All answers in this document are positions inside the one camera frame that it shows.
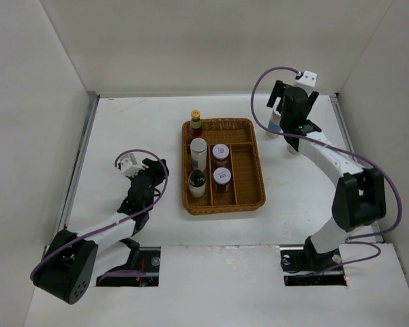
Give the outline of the silver lid blue label bottle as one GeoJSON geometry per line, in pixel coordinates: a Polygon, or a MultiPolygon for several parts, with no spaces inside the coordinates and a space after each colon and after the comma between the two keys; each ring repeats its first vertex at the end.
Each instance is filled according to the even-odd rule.
{"type": "Polygon", "coordinates": [[[267,131],[267,135],[270,138],[277,138],[279,137],[276,132],[281,132],[282,129],[280,127],[280,113],[277,111],[277,109],[272,109],[272,113],[268,122],[267,128],[270,129],[271,131],[267,131]]]}

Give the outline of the grey lid salt grinder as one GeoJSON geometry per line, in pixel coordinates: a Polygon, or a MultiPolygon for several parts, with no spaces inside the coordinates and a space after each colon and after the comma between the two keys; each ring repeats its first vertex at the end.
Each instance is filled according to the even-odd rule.
{"type": "Polygon", "coordinates": [[[295,150],[290,144],[287,145],[288,151],[293,155],[299,155],[299,152],[295,150]]]}

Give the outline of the black cap pepper grinder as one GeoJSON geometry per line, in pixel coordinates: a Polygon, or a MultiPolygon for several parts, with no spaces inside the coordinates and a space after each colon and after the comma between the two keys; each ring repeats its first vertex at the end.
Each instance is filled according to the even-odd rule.
{"type": "Polygon", "coordinates": [[[201,170],[194,170],[188,177],[189,191],[194,198],[204,195],[206,189],[206,176],[201,170]]]}

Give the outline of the silver lid white spice bottle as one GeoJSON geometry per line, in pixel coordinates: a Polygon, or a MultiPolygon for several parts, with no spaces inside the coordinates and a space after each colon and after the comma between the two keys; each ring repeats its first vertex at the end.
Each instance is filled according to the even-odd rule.
{"type": "Polygon", "coordinates": [[[191,163],[194,170],[204,172],[207,169],[207,142],[195,138],[190,143],[191,163]]]}

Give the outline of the small jar red label lid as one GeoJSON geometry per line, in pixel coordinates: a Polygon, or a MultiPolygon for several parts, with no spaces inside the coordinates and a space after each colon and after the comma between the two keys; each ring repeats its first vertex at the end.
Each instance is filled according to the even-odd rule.
{"type": "Polygon", "coordinates": [[[216,144],[212,148],[213,163],[216,167],[225,167],[228,163],[230,150],[225,144],[216,144]]]}

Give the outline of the red sauce bottle yellow cap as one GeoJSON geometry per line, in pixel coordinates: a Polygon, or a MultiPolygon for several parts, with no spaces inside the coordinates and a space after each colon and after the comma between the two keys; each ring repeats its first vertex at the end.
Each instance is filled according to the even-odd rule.
{"type": "Polygon", "coordinates": [[[200,138],[203,133],[202,120],[199,110],[191,111],[190,136],[192,139],[200,138]]]}

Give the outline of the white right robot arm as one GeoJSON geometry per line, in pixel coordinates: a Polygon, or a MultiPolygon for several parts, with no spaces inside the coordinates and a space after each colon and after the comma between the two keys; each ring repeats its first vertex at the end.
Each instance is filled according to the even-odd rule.
{"type": "Polygon", "coordinates": [[[306,267],[316,270],[355,230],[386,215],[384,177],[377,168],[364,168],[331,148],[321,128],[308,119],[318,92],[278,80],[268,106],[281,115],[280,128],[289,147],[310,159],[335,186],[331,218],[303,246],[306,267]]]}

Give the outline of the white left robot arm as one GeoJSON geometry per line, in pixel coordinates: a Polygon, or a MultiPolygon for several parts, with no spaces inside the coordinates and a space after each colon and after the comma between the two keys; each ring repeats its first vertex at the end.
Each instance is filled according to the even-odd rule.
{"type": "Polygon", "coordinates": [[[149,220],[149,212],[168,185],[169,169],[165,159],[144,159],[122,172],[130,180],[130,188],[117,212],[107,220],[83,232],[61,230],[53,238],[42,261],[33,269],[30,280],[35,287],[72,305],[87,291],[97,256],[117,243],[126,248],[116,255],[116,263],[124,271],[139,264],[139,247],[132,237],[149,220]]]}

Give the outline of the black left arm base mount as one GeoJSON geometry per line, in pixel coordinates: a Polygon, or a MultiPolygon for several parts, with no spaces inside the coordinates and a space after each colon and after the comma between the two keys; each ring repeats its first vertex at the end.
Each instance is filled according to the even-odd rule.
{"type": "Polygon", "coordinates": [[[97,287],[157,287],[160,280],[161,248],[141,247],[135,240],[121,240],[127,260],[98,275],[97,287]]]}

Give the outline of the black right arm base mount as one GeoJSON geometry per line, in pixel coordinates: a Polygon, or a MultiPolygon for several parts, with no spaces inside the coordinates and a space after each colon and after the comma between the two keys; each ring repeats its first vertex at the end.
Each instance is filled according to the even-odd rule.
{"type": "Polygon", "coordinates": [[[285,286],[347,286],[346,276],[341,264],[339,249],[308,259],[302,248],[283,248],[280,250],[281,268],[285,286]]]}

